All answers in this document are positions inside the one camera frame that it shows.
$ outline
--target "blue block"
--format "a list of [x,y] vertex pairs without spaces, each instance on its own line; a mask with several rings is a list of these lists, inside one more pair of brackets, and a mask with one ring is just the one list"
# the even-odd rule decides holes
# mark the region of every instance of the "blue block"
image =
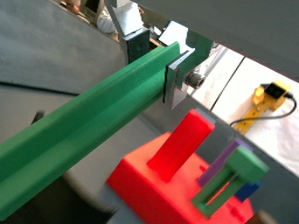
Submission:
[[251,185],[250,183],[246,183],[242,186],[242,188],[238,190],[238,192],[235,193],[238,200],[243,202],[259,187],[261,187],[261,182],[257,182],[254,185]]

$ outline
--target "red block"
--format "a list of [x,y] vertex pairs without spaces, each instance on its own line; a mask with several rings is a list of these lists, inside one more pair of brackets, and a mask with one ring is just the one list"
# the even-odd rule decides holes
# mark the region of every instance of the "red block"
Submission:
[[147,162],[165,181],[170,181],[186,160],[215,128],[213,122],[193,109],[183,118],[161,150]]
[[170,182],[149,167],[147,162],[169,137],[170,133],[163,134],[122,159],[108,185],[146,223],[243,224],[254,214],[249,200],[242,204],[233,197],[210,219],[193,205],[191,199],[201,190],[197,179],[209,168],[197,154],[191,154]]

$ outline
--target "green rail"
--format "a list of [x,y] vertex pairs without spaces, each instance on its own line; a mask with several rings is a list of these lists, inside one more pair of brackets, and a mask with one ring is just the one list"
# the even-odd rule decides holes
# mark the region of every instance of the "green rail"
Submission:
[[179,45],[158,47],[0,144],[0,220],[163,95]]

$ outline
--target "silver bolt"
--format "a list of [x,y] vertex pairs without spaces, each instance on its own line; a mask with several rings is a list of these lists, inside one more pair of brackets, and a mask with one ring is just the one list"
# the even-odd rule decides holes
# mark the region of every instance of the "silver bolt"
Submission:
[[186,85],[191,86],[194,89],[199,89],[203,82],[206,80],[206,76],[199,74],[195,71],[191,71],[186,78]]

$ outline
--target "yellow device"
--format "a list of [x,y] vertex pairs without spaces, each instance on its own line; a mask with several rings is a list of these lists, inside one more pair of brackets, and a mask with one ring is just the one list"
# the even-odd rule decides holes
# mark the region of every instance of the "yellow device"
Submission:
[[237,124],[234,126],[234,129],[241,134],[245,135],[247,133],[257,119],[265,114],[269,109],[277,111],[277,109],[283,105],[286,101],[285,96],[290,88],[291,85],[281,80],[277,80],[269,85],[261,85],[257,88],[251,98],[253,106],[243,117],[238,121],[235,121]]

